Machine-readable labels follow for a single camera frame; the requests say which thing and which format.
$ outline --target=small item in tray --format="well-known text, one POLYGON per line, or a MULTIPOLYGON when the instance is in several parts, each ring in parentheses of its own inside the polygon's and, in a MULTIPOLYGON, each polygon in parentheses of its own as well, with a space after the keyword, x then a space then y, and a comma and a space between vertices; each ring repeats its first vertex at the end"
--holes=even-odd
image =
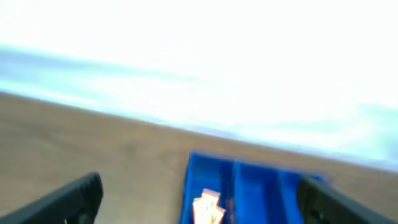
POLYGON ((220 193, 204 189, 201 197, 193 199, 193 219, 195 224, 219 224, 225 209, 220 208, 220 193))

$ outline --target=blue plastic container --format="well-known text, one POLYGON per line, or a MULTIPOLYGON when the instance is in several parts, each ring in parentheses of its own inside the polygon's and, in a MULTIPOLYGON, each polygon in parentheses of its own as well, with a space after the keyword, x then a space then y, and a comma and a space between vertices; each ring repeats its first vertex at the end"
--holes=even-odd
POLYGON ((192 202, 203 189, 221 193, 224 224, 302 224, 295 192, 303 175, 192 152, 180 224, 193 224, 192 202))

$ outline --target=brown tabletop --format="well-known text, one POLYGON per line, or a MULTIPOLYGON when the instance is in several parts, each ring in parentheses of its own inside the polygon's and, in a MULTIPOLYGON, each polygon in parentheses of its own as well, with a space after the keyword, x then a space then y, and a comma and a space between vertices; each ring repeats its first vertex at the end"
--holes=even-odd
POLYGON ((0 95, 0 215, 96 170, 96 223, 177 223, 191 149, 326 174, 338 190, 398 221, 398 175, 270 147, 0 95))

